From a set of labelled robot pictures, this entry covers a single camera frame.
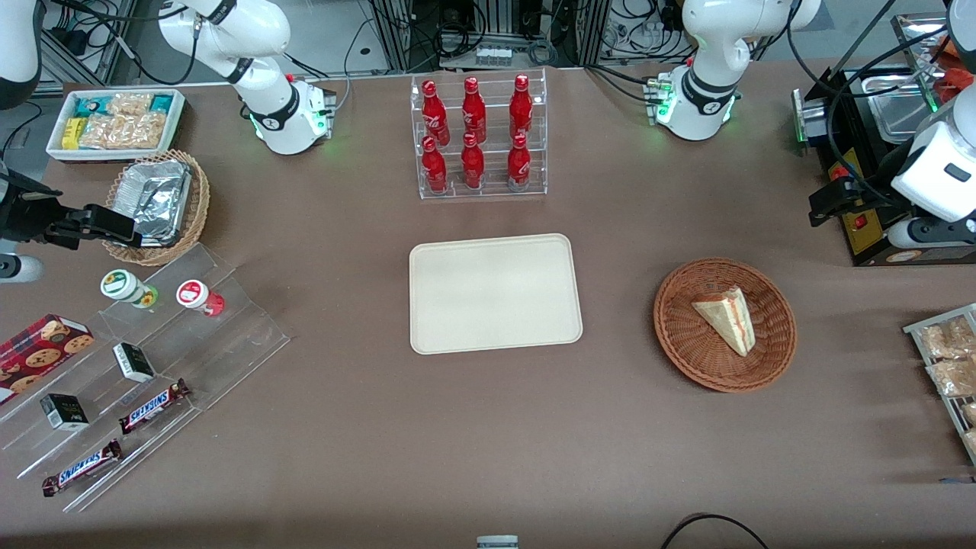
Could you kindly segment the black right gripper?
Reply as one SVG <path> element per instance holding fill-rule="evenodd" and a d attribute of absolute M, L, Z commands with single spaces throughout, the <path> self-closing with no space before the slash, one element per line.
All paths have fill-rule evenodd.
<path fill-rule="evenodd" d="M 35 241 L 78 250 L 85 233 L 91 239 L 140 248 L 143 234 L 135 221 L 97 204 L 85 206 L 85 219 L 71 217 L 75 208 L 60 204 L 59 191 L 22 176 L 2 173 L 1 236 L 14 242 Z"/>

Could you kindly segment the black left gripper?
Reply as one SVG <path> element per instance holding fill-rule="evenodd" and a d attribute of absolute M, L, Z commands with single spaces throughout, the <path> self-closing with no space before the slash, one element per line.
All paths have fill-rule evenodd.
<path fill-rule="evenodd" d="M 896 223 L 913 212 L 913 206 L 892 188 L 912 143 L 876 143 L 860 152 L 864 188 L 854 178 L 836 178 L 810 194 L 810 226 L 818 228 L 844 214 L 874 212 L 881 223 Z"/>

